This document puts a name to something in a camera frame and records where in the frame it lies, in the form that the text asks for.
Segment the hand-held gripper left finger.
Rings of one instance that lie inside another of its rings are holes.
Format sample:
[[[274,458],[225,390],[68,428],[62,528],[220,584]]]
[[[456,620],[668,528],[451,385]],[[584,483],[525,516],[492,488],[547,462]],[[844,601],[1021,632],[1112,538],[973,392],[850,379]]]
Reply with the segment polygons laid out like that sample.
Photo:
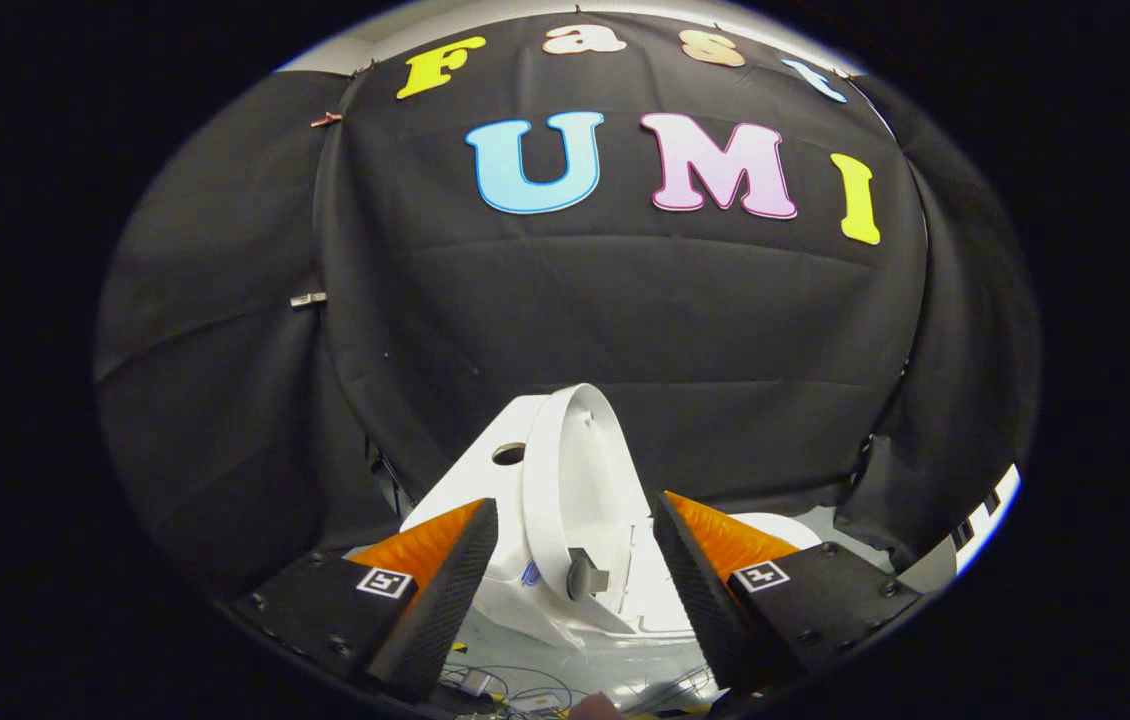
[[[428,700],[498,541],[477,498],[349,556],[312,552],[233,602],[242,621],[351,688]]]

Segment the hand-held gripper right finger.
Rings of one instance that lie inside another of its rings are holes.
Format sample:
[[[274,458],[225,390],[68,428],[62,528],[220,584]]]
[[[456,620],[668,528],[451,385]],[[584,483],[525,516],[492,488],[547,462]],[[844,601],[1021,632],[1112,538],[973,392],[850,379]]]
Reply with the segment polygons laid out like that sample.
[[[664,492],[653,536],[701,652],[731,697],[838,669],[921,609],[923,595],[847,550],[801,548]]]

